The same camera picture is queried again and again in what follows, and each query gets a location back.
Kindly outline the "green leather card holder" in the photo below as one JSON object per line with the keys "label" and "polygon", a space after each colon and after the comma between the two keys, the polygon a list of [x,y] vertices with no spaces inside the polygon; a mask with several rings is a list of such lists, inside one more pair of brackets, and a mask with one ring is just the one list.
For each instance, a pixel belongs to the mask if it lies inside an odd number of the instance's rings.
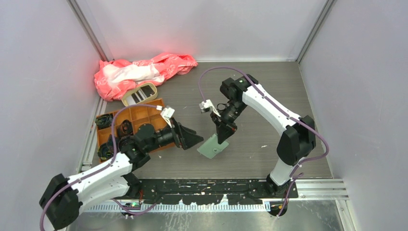
{"label": "green leather card holder", "polygon": [[218,153],[222,152],[224,149],[226,149],[229,145],[229,142],[227,140],[223,141],[221,144],[218,143],[218,135],[215,133],[213,134],[210,138],[208,138],[203,144],[201,144],[198,148],[197,151],[209,158],[212,159],[214,158]]}

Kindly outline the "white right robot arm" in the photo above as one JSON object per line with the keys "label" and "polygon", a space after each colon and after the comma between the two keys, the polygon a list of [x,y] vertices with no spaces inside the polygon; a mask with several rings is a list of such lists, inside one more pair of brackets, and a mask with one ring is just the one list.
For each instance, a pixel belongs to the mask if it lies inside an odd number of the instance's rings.
{"label": "white right robot arm", "polygon": [[315,127],[314,120],[308,115],[301,117],[291,112],[268,94],[252,76],[236,80],[228,78],[222,82],[220,92],[228,102],[224,109],[211,113],[218,144],[224,143],[237,131],[235,120],[248,106],[256,110],[280,135],[276,150],[279,158],[266,177],[268,194],[280,197],[288,187],[295,166],[316,147],[316,136],[311,131]]}

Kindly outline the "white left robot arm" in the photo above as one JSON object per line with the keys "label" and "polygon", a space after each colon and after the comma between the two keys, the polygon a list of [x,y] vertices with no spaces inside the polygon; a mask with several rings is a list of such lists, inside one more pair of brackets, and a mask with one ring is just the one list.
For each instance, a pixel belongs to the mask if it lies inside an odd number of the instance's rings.
{"label": "white left robot arm", "polygon": [[39,200],[43,209],[40,229],[44,230],[45,218],[55,230],[60,230],[101,202],[122,196],[136,198],[140,194],[140,182],[133,171],[150,160],[150,152],[172,143],[187,150],[204,140],[174,118],[170,121],[171,125],[160,130],[151,124],[141,125],[134,135],[118,142],[120,151],[116,156],[85,172],[69,177],[54,176]]}

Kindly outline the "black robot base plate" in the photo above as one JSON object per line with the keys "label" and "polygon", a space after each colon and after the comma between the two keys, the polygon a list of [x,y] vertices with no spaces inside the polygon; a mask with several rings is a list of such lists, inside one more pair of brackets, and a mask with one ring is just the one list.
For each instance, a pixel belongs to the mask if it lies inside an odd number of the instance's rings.
{"label": "black robot base plate", "polygon": [[135,191],[116,199],[150,205],[218,205],[225,197],[228,205],[256,205],[266,199],[297,198],[296,185],[289,186],[275,190],[265,179],[141,179]]}

